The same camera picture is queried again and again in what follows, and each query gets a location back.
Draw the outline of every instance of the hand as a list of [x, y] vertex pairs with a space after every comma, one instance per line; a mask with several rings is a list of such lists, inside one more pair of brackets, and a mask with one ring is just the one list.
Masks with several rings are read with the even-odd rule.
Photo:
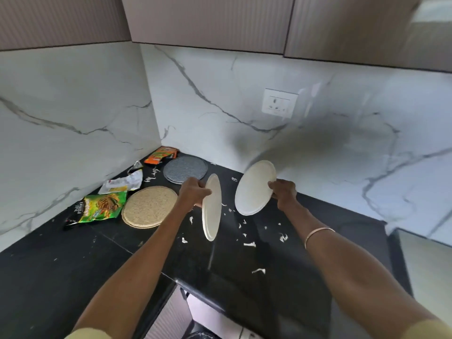
[[180, 187], [177, 198], [178, 205], [187, 213], [193, 209], [193, 206], [202, 206], [202, 200], [212, 194], [212, 190], [206, 189], [204, 182], [198, 181], [195, 177], [187, 179]]
[[268, 182], [268, 187], [273, 189], [272, 197], [278, 200], [278, 208], [280, 210], [284, 210], [291, 201], [297, 200], [294, 182], [277, 179], [274, 182]]

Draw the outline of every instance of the electrical outlet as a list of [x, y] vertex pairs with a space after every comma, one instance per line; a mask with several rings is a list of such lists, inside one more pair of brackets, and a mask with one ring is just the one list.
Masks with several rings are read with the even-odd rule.
[[263, 93], [262, 112], [291, 118], [298, 94], [266, 89]]

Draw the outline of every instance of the stacked plates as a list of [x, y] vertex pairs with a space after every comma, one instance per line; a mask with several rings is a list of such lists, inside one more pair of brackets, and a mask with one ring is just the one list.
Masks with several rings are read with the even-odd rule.
[[212, 194], [202, 201], [202, 228], [207, 240], [213, 241], [217, 236], [222, 216], [222, 188], [217, 175], [209, 176], [206, 188], [211, 189]]
[[131, 227], [152, 228], [161, 224], [176, 200], [176, 192], [167, 187], [144, 188], [130, 196], [122, 209], [121, 216]]
[[207, 173], [207, 164], [201, 158], [182, 156], [173, 159], [163, 168], [163, 176], [176, 184], [184, 183], [189, 177], [201, 179]]
[[265, 207], [273, 194], [269, 181], [276, 181], [276, 170], [268, 160], [261, 160], [246, 170], [235, 191], [235, 208], [240, 214], [253, 215]]

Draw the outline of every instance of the sleeve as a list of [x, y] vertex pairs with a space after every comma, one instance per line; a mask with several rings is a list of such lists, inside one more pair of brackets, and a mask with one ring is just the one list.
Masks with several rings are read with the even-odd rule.
[[94, 328], [80, 328], [69, 334], [65, 339], [112, 339], [107, 333]]
[[410, 327], [401, 339], [452, 339], [452, 330], [440, 320], [425, 320]]

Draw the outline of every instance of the gold bangle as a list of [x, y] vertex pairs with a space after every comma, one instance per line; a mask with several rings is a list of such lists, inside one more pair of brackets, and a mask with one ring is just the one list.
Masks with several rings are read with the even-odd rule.
[[306, 249], [306, 244], [308, 243], [308, 239], [311, 237], [311, 235], [313, 235], [314, 233], [317, 233], [318, 231], [321, 231], [321, 230], [331, 230], [331, 231], [333, 231], [333, 232], [336, 232], [334, 229], [329, 228], [329, 227], [322, 227], [322, 228], [318, 228], [318, 229], [316, 229], [316, 230], [313, 230], [313, 231], [312, 231], [311, 233], [309, 233], [308, 236], [306, 237], [306, 240], [305, 240], [305, 249]]

